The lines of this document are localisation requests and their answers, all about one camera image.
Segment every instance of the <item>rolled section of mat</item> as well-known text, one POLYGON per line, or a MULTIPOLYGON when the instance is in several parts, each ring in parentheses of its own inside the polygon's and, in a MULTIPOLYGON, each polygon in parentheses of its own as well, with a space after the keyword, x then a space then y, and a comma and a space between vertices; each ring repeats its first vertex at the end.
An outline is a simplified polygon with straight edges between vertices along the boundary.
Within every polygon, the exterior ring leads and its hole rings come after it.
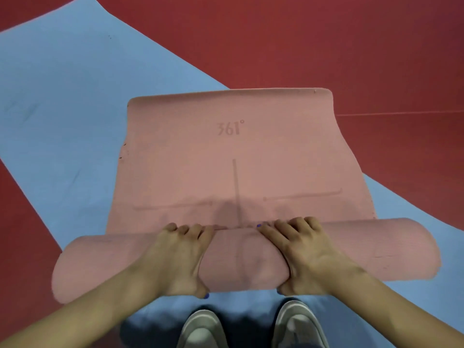
MULTIPOLYGON (((421 224, 407 218, 324 223, 336 246, 383 281, 429 279, 441 265, 438 246, 421 224)), ((156 233, 84 236, 58 259, 52 290, 60 303, 90 291, 133 263, 156 233)), ((200 265, 212 292, 267 290, 289 271, 277 248, 253 228, 217 231, 200 265)))

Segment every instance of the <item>red floor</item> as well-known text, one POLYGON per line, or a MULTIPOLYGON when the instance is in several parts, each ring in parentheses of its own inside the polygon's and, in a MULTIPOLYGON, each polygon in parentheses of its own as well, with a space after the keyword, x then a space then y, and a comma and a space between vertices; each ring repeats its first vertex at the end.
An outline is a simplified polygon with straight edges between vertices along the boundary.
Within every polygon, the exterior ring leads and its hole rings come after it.
MULTIPOLYGON (((68 1, 0 0, 0 30, 68 1)), ((464 0, 98 1, 228 87, 331 89, 363 171, 464 229, 464 0)), ((1 340, 58 307, 60 249, 3 165, 0 190, 1 340)))

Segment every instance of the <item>shoe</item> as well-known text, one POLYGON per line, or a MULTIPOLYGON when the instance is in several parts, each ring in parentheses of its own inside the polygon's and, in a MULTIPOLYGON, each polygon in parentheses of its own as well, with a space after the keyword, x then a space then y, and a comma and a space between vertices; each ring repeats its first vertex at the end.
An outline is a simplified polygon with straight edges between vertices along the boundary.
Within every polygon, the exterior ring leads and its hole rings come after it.
POLYGON ((275 321, 271 347, 287 348, 294 344, 329 348, 316 316, 299 300, 290 300, 280 309, 275 321))
POLYGON ((182 328, 177 348, 229 348, 219 318, 210 310, 198 310, 182 328))

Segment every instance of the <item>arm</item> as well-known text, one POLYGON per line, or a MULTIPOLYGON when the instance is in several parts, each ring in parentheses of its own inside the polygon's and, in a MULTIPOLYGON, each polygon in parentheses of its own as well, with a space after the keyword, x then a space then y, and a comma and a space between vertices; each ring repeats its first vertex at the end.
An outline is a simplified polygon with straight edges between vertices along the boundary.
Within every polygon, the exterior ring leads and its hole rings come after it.
POLYGON ((286 296, 333 295, 398 348, 464 347, 464 334, 392 291, 336 249, 314 217, 258 228, 282 252, 286 296))
POLYGON ((127 269, 14 334, 0 348, 83 348, 160 296, 204 298, 208 289, 198 279, 198 269, 213 236, 209 226, 167 225, 127 269))

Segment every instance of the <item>pink yoga mat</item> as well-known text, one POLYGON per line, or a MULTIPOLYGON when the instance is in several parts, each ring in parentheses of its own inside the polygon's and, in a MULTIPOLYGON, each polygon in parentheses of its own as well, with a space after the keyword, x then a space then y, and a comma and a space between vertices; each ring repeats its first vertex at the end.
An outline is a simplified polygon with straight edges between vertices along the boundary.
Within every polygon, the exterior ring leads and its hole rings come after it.
POLYGON ((275 288, 287 279, 287 266, 250 227, 309 215, 382 280, 431 278, 438 271, 438 248, 420 224, 376 220, 329 90, 135 98, 107 234, 79 238, 64 250, 53 292, 65 303, 95 287, 134 261, 169 222, 229 228, 218 232, 200 266, 211 291, 275 288))

